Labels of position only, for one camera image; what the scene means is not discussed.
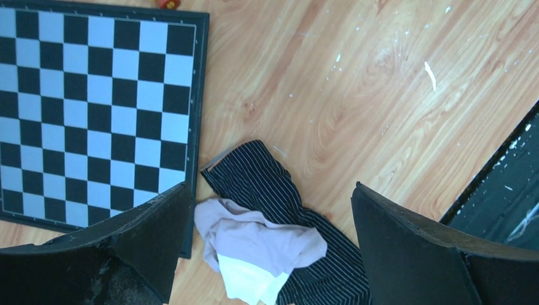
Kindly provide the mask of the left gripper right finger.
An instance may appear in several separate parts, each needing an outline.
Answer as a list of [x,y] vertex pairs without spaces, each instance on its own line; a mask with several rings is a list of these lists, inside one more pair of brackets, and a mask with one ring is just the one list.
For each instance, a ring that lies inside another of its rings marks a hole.
[[537,304],[538,252],[478,238],[362,183],[351,197],[375,304]]

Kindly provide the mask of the black pinstriped underwear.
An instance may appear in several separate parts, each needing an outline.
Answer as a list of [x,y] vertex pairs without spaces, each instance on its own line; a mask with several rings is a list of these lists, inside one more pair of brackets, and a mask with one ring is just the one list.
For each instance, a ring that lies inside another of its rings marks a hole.
[[323,215],[302,205],[291,174],[261,140],[223,152],[201,174],[214,193],[261,212],[277,224],[314,227],[328,243],[326,256],[292,272],[277,304],[372,304],[362,254]]

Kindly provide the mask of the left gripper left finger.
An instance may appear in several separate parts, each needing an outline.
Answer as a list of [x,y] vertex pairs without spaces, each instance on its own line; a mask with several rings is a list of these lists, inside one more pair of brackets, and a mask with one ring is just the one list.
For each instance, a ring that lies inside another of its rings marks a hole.
[[42,245],[2,248],[1,303],[168,303],[190,208],[181,183]]

